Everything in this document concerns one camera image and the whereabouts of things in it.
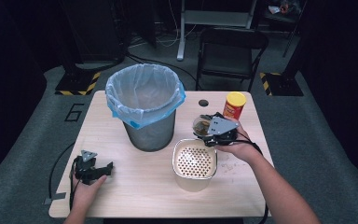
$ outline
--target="table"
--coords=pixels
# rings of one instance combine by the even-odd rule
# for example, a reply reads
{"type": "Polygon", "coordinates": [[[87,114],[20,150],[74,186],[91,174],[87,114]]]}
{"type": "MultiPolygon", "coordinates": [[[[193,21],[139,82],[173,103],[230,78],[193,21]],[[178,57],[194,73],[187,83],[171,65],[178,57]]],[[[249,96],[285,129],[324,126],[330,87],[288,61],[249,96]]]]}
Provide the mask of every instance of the table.
{"type": "Polygon", "coordinates": [[[182,61],[185,55],[185,24],[222,25],[251,27],[257,0],[252,0],[249,12],[224,12],[224,11],[197,11],[186,10],[185,0],[182,0],[180,42],[176,59],[182,61]]]}
{"type": "MultiPolygon", "coordinates": [[[[144,152],[131,144],[120,119],[112,118],[104,91],[95,92],[80,129],[57,192],[66,192],[49,209],[51,217],[69,214],[70,169],[81,149],[98,153],[96,168],[115,165],[101,187],[88,217],[262,217],[265,201],[250,166],[232,154],[217,152],[217,171],[209,186],[199,192],[181,189],[174,180],[173,149],[181,139],[196,138],[192,122],[200,114],[223,112],[226,91],[186,91],[185,102],[176,110],[172,141],[162,150],[144,152]],[[199,100],[209,105],[202,107],[199,100]]],[[[265,135],[252,96],[241,124],[272,163],[265,135]]]]}

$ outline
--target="pringles can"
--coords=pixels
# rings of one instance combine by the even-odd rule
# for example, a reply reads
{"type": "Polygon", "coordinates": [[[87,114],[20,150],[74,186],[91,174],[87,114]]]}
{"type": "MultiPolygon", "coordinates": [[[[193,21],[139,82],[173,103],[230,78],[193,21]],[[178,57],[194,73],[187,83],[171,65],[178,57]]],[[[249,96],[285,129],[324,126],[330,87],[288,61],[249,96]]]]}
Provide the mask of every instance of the pringles can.
{"type": "Polygon", "coordinates": [[[240,115],[245,104],[245,95],[238,91],[232,91],[226,97],[223,115],[234,119],[240,119],[240,115]]]}

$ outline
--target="gray trash can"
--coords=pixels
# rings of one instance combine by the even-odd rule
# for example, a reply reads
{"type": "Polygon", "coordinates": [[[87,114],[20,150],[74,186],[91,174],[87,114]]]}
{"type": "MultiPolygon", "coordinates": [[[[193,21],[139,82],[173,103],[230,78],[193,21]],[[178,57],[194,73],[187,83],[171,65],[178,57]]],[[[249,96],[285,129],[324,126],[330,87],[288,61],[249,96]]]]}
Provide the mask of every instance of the gray trash can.
{"type": "Polygon", "coordinates": [[[105,90],[113,117],[123,121],[135,147],[157,151],[171,142],[176,108],[186,98],[173,70],[156,64],[136,64],[114,73],[105,90]]]}

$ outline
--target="plastic bag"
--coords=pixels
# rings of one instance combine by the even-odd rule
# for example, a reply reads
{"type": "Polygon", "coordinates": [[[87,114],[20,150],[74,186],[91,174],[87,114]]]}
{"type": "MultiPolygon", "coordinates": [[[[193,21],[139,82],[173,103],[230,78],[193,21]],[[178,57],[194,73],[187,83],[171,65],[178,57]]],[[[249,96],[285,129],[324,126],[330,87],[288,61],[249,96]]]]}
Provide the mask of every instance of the plastic bag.
{"type": "Polygon", "coordinates": [[[183,84],[173,70],[147,63],[114,73],[105,90],[113,117],[135,129],[167,118],[186,98],[183,84]]]}

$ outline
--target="black chair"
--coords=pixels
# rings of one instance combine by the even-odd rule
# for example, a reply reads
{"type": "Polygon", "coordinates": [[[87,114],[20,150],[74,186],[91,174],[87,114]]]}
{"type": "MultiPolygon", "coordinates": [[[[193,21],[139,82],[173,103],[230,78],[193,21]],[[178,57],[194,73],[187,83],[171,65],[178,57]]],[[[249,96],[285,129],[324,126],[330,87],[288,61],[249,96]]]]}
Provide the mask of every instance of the black chair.
{"type": "Polygon", "coordinates": [[[196,91],[201,75],[250,79],[251,91],[255,72],[269,39],[255,30],[233,27],[210,27],[200,34],[196,91]],[[257,52],[255,59],[252,51],[257,52]]]}
{"type": "Polygon", "coordinates": [[[307,5],[307,1],[308,0],[303,1],[302,6],[299,6],[299,7],[301,7],[299,13],[282,14],[281,12],[278,12],[278,13],[272,14],[269,11],[268,5],[264,5],[260,9],[261,12],[259,14],[259,18],[258,18],[259,21],[257,23],[256,30],[258,28],[258,24],[260,21],[267,21],[269,24],[277,24],[277,25],[283,26],[284,28],[290,30],[290,33],[288,36],[289,41],[286,45],[286,49],[284,50],[283,58],[286,56],[287,50],[289,50],[290,44],[292,43],[293,36],[297,32],[298,23],[300,22],[303,11],[307,5]]]}

